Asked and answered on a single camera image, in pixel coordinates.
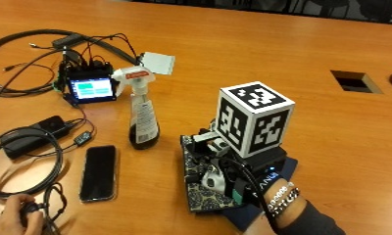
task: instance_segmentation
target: wooden table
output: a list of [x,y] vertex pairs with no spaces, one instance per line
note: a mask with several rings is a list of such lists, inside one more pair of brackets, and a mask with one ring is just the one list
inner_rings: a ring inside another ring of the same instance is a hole
[[[161,126],[154,148],[136,151],[126,141],[130,88],[116,102],[82,106],[97,135],[64,155],[59,182],[69,204],[57,219],[63,234],[238,234],[224,217],[188,211],[178,136],[206,127],[221,87],[254,80],[295,101],[282,147],[298,160],[293,182],[303,197],[349,234],[392,234],[392,25],[101,0],[0,1],[0,38],[39,28],[89,36],[122,32],[137,52],[176,58],[172,75],[157,75],[150,84]],[[44,53],[28,43],[48,46],[56,38],[32,36],[0,48],[0,83],[12,73],[1,72],[5,66]],[[128,50],[122,41],[109,43]],[[93,53],[116,69],[129,66],[98,47]],[[40,63],[51,66],[59,60],[55,55]],[[365,72],[382,94],[343,91],[330,71]],[[45,70],[31,69],[11,86],[28,88],[47,78]],[[0,98],[0,133],[53,115],[81,116],[57,92]],[[61,140],[63,147],[80,132]],[[82,205],[84,154],[105,144],[120,154],[117,197]],[[4,190],[33,186],[52,161],[28,161]],[[0,153],[0,175],[15,169]]]

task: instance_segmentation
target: human hand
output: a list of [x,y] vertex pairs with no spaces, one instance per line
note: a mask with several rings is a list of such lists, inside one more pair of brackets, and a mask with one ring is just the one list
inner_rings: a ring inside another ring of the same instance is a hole
[[24,227],[20,219],[20,208],[23,203],[33,202],[35,198],[27,194],[12,195],[0,215],[0,235],[39,235],[43,225],[41,211],[28,214],[28,226]]

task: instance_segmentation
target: white cube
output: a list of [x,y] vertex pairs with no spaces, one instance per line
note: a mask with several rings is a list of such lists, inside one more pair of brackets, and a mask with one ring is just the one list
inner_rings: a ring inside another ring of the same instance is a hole
[[242,158],[281,145],[293,108],[260,81],[221,88],[216,131]]

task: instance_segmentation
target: display screen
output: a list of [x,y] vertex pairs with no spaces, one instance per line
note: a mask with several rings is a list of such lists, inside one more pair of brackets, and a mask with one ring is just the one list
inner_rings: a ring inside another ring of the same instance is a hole
[[109,200],[114,195],[116,150],[112,145],[92,147],[86,152],[80,188],[84,203]]
[[108,77],[70,80],[70,89],[76,99],[112,97],[112,86]]

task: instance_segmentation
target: black smartphone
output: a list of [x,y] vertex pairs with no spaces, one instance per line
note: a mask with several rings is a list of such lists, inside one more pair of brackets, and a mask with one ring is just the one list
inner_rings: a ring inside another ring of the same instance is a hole
[[86,150],[80,186],[80,201],[92,203],[114,197],[116,148],[112,145]]

